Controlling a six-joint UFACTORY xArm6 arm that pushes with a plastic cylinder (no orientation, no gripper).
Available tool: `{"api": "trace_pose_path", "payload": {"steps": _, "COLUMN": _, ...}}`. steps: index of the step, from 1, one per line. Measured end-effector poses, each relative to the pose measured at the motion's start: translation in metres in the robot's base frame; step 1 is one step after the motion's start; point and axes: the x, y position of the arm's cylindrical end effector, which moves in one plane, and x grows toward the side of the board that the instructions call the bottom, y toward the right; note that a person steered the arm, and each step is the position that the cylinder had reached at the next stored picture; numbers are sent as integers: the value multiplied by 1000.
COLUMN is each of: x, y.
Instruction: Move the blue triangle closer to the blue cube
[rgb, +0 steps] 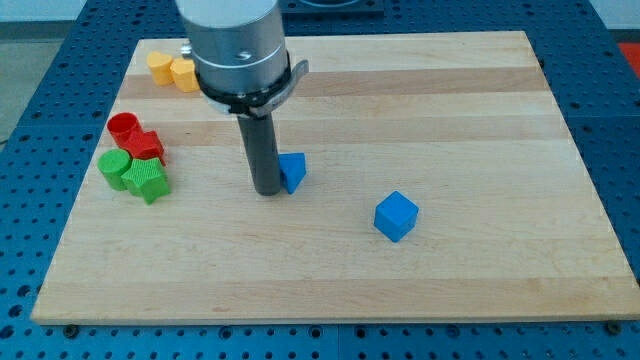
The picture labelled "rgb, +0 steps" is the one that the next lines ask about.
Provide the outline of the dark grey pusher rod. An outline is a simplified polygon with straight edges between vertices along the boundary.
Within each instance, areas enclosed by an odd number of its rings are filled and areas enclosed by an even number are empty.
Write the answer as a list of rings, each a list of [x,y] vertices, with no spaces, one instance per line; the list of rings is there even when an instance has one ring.
[[[280,192],[279,154],[273,120],[270,115],[239,115],[238,125],[250,168],[254,189],[262,196]]]

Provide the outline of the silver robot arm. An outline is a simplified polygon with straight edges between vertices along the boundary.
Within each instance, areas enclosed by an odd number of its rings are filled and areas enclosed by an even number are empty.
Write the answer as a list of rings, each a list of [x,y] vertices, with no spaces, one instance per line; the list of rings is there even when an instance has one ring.
[[[235,114],[256,192],[280,191],[272,115],[263,107],[290,80],[277,0],[177,0],[200,90]]]

